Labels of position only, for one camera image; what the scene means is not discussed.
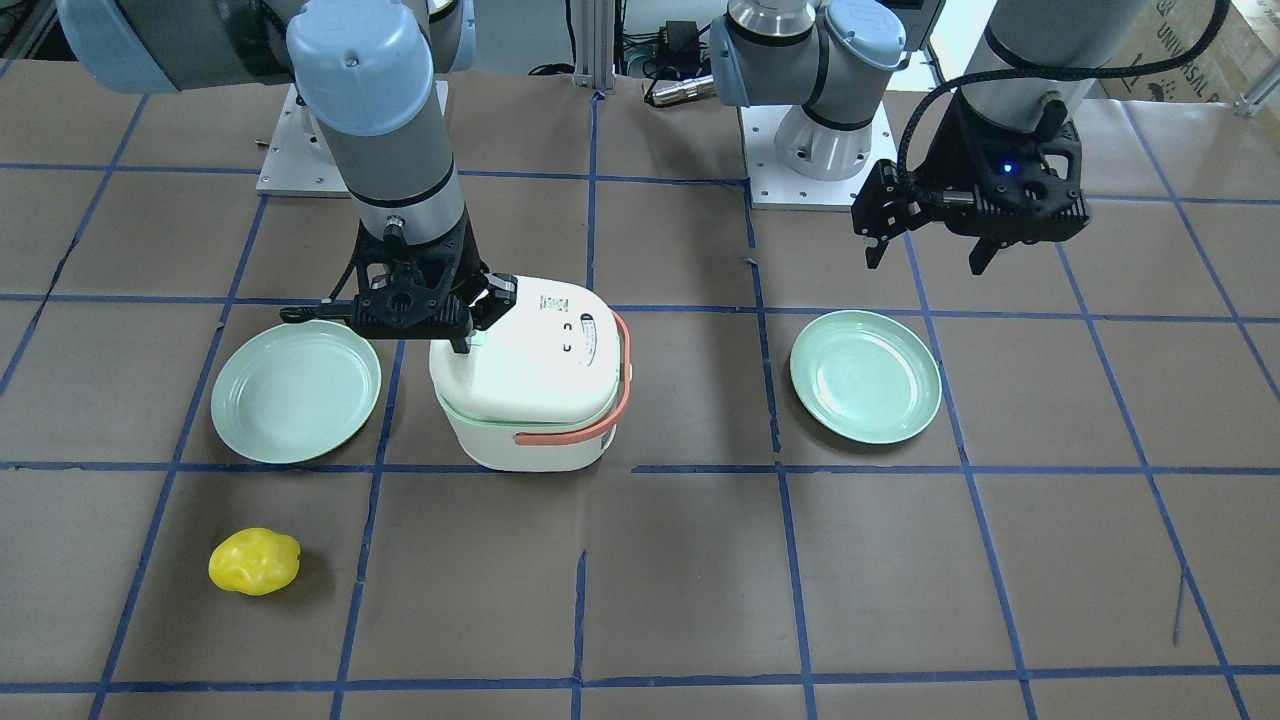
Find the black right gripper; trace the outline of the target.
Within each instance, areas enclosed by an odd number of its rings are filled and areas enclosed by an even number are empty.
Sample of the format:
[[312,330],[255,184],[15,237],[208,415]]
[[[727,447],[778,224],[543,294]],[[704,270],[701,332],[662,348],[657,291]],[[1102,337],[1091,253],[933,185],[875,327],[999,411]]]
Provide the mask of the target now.
[[366,340],[445,340],[467,356],[474,332],[515,309],[518,281],[481,260],[467,215],[426,243],[408,243],[406,228],[388,222],[380,234],[358,229],[358,291],[346,324]]

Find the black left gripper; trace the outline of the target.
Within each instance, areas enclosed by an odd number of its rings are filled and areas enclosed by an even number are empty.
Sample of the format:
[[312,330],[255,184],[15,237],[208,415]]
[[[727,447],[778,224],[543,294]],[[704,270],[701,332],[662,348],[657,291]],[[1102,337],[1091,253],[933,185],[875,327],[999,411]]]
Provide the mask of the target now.
[[1034,102],[1032,129],[1020,132],[956,97],[915,170],[873,165],[851,208],[852,229],[867,237],[867,268],[878,269],[891,238],[942,222],[978,238],[968,265],[983,275],[1004,246],[1064,242],[1088,227],[1080,174],[1082,143],[1062,100]]

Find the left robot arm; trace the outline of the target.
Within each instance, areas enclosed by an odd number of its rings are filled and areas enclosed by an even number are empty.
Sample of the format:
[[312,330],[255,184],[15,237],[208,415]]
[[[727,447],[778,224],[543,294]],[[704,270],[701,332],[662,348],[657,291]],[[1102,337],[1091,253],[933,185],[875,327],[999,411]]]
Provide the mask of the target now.
[[[914,115],[897,159],[873,161],[852,200],[867,265],[932,222],[975,240],[974,274],[1014,245],[1083,231],[1091,210],[1073,117],[1142,10],[1139,1],[996,3],[966,72],[940,88],[948,105],[923,161],[908,167]],[[780,151],[803,174],[837,179],[860,161],[833,145],[869,141],[910,31],[878,1],[731,1],[708,40],[716,91],[728,106],[790,108]]]

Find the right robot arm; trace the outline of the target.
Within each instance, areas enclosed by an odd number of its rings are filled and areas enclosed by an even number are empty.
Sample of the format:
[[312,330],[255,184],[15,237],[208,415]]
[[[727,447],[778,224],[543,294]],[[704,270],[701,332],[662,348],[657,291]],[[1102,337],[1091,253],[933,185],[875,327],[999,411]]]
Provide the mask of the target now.
[[470,15],[466,1],[58,3],[76,58],[111,91],[292,85],[358,211],[340,275],[358,288],[282,320],[456,354],[517,301],[477,251],[436,87],[436,59],[465,61]]

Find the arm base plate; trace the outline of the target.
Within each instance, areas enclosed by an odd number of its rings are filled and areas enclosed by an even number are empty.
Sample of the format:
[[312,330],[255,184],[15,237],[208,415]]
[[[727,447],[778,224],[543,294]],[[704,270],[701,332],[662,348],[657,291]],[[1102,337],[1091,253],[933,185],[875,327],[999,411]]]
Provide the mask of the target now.
[[256,190],[273,197],[349,197],[315,117],[294,86],[287,91]]
[[739,119],[755,209],[847,211],[873,165],[897,150],[883,104],[852,131],[826,127],[800,106],[740,108]]

